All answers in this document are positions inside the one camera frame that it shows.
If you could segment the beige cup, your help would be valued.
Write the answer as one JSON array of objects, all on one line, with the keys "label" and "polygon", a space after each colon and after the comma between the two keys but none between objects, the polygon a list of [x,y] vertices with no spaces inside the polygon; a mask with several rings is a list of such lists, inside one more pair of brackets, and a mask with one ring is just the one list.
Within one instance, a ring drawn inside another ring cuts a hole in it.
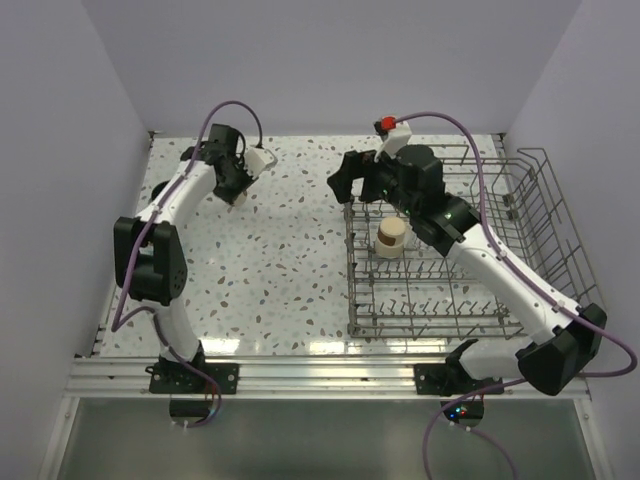
[{"label": "beige cup", "polygon": [[375,253],[385,259],[400,257],[404,251],[406,232],[407,226],[402,218],[383,218],[374,242]]},{"label": "beige cup", "polygon": [[247,198],[248,198],[247,192],[242,192],[234,199],[234,201],[232,202],[232,206],[233,207],[242,206],[246,202]]}]

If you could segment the dark teal mug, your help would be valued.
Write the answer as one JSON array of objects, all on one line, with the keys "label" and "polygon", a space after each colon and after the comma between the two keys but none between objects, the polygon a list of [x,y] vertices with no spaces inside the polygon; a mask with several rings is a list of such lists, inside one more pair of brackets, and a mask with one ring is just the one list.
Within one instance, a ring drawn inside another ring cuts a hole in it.
[{"label": "dark teal mug", "polygon": [[158,197],[158,195],[164,190],[167,184],[168,184],[167,181],[158,183],[151,191],[151,196],[150,196],[151,200],[155,200]]}]

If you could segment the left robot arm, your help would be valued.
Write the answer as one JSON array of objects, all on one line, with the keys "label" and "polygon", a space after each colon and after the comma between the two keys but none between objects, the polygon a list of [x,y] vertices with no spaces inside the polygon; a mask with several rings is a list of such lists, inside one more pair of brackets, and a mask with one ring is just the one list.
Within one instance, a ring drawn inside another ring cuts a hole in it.
[{"label": "left robot arm", "polygon": [[181,232],[210,195],[229,206],[240,204],[264,168],[260,152],[247,146],[239,130],[215,124],[206,140],[182,154],[175,174],[152,191],[147,207],[114,224],[114,269],[121,293],[111,331],[140,313],[149,314],[160,344],[158,375],[172,372],[185,392],[201,390],[208,369],[182,298],[188,265]]}]

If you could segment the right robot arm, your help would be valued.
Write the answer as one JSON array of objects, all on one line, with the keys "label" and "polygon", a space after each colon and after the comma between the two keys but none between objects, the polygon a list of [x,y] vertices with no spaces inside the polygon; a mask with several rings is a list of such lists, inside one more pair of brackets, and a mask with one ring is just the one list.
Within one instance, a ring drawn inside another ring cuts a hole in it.
[{"label": "right robot arm", "polygon": [[467,393],[504,377],[521,378],[555,396],[598,353],[605,311],[567,297],[511,252],[478,209],[447,192],[443,164],[430,147],[406,145],[393,154],[349,151],[327,183],[336,200],[347,204],[356,180],[363,182],[362,202],[383,201],[398,212],[378,229],[374,249],[379,257],[399,257],[411,230],[478,279],[524,328],[522,341],[464,341],[436,370],[441,395]]}]

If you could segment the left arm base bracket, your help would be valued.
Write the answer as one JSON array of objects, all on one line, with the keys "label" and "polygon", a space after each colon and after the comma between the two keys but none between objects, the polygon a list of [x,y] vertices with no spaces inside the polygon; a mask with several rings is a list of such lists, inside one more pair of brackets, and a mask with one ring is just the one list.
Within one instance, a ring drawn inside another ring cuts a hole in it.
[{"label": "left arm base bracket", "polygon": [[240,378],[240,365],[237,363],[206,363],[202,371],[218,385],[221,395],[235,395]]}]

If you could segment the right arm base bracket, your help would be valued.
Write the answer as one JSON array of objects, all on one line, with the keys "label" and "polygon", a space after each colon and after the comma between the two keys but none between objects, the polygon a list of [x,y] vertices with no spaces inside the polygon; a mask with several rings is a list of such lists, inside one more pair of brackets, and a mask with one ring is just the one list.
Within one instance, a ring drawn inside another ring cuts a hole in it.
[{"label": "right arm base bracket", "polygon": [[450,396],[448,369],[444,363],[418,363],[413,366],[413,379],[418,395]]}]

